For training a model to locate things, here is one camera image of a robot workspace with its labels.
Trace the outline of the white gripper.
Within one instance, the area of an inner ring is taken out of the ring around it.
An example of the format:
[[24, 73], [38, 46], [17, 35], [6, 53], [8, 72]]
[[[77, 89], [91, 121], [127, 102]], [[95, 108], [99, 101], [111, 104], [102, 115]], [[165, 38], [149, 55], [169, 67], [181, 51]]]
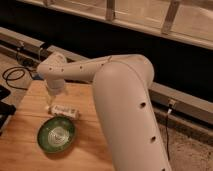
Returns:
[[[59, 84], [59, 85], [48, 85], [47, 86], [47, 90], [48, 90], [48, 92], [49, 92], [50, 95], [58, 95], [58, 94], [60, 94], [60, 93], [63, 92], [64, 85], [63, 84]], [[59, 95], [58, 100], [60, 102], [63, 102], [64, 96], [63, 95]], [[54, 97], [48, 95], [48, 97], [47, 97], [48, 107], [52, 106], [53, 101], [54, 101]]]

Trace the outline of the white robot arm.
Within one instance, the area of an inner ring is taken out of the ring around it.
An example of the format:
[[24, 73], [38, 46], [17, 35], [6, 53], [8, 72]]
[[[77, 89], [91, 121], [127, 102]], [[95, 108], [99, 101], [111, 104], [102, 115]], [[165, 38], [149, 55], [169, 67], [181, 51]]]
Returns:
[[145, 56], [110, 55], [69, 63], [54, 52], [37, 72], [54, 95], [67, 80], [92, 83], [96, 113], [116, 171], [172, 171], [149, 96], [154, 68]]

